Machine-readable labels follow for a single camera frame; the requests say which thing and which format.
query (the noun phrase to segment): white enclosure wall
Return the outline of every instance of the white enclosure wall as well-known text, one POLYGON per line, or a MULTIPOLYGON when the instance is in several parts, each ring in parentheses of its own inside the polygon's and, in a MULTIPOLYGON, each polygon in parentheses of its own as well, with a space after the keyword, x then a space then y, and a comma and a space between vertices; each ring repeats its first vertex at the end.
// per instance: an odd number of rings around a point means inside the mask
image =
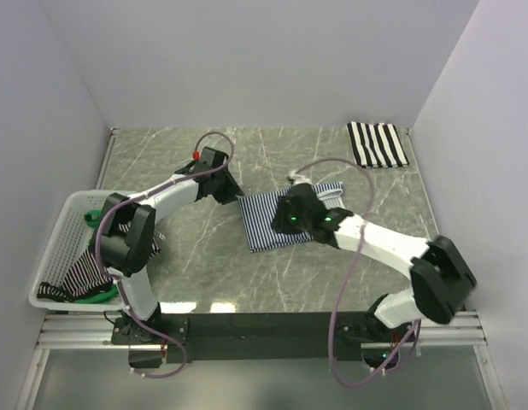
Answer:
POLYGON ((528 0, 482 0, 414 126, 441 231, 479 280, 512 409, 528 409, 528 0))
POLYGON ((478 0, 40 0, 110 126, 411 126, 478 0))
POLYGON ((66 197, 95 186, 108 131, 36 0, 0 0, 0 409, 13 408, 44 310, 32 275, 66 197))

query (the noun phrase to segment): striped cloth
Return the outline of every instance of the striped cloth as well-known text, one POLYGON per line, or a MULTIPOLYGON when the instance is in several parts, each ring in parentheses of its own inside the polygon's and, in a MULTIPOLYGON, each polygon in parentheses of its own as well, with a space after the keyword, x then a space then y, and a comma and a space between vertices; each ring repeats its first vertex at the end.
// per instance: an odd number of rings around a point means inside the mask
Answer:
POLYGON ((360 167, 408 167, 397 129, 392 124, 348 124, 351 148, 360 167))
MULTIPOLYGON (((120 224, 119 229, 127 232, 129 224, 120 224)), ((160 252, 161 249, 154 238, 150 257, 160 252)), ((107 292, 111 286, 112 281, 99 272, 95 256, 89 249, 86 249, 68 269, 62 283, 53 285, 42 282, 38 287, 37 298, 51 299, 55 302, 73 302, 107 292)))
MULTIPOLYGON (((312 240, 311 235, 307 232, 285 235, 277 233, 271 227, 278 206, 278 199, 285 195, 288 190, 289 188, 285 188, 266 194, 240 196, 238 198, 251 252, 281 248, 312 240)), ((343 194, 342 182, 317 184, 314 185, 314 190, 327 208, 344 208, 341 197, 343 194)))

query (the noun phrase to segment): green object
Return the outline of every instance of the green object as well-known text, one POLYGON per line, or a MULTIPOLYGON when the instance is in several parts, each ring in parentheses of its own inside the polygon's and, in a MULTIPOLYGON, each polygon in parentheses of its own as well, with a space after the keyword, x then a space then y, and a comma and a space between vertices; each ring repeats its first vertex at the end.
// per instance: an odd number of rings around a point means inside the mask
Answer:
POLYGON ((92 209, 84 214, 85 224, 90 228, 97 228, 101 222, 101 209, 92 209))
POLYGON ((114 285, 108 292, 99 293, 86 299, 78 299, 74 303, 103 303, 109 301, 116 295, 118 295, 118 287, 114 285))

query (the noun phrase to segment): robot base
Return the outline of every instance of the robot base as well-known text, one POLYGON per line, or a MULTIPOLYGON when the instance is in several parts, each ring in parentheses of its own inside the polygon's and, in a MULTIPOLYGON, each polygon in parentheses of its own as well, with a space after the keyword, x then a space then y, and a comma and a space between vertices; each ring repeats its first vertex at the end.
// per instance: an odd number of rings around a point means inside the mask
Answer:
MULTIPOLYGON (((158 330, 182 342, 190 360, 302 359, 327 357, 330 313, 189 313, 163 314, 158 330)), ((362 360, 362 343, 389 343, 407 325, 384 327, 369 336, 367 312, 340 312, 337 315, 334 354, 338 360, 362 360)), ((114 324, 111 343, 130 345, 130 364, 136 368, 157 368, 164 350, 137 351, 137 345, 161 340, 142 331, 124 316, 114 324)), ((165 361, 180 363, 182 352, 167 346, 165 361)))

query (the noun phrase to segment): laundry basket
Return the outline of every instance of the laundry basket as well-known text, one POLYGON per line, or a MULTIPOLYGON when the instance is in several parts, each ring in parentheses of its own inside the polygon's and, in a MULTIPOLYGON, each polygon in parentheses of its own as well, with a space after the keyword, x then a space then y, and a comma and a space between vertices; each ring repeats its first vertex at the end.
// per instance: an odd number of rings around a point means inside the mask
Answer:
POLYGON ((105 310, 120 310, 120 297, 117 296, 104 303, 70 303, 54 302, 48 299, 38 299, 38 287, 42 282, 55 286, 62 283, 70 266, 87 249, 93 229, 84 221, 84 214, 92 209, 101 209, 107 197, 119 192, 130 195, 131 192, 116 190, 81 190, 73 193, 65 202, 50 241, 44 251, 44 256, 36 272, 29 294, 29 302, 37 308, 47 308, 61 311, 103 312, 105 310))

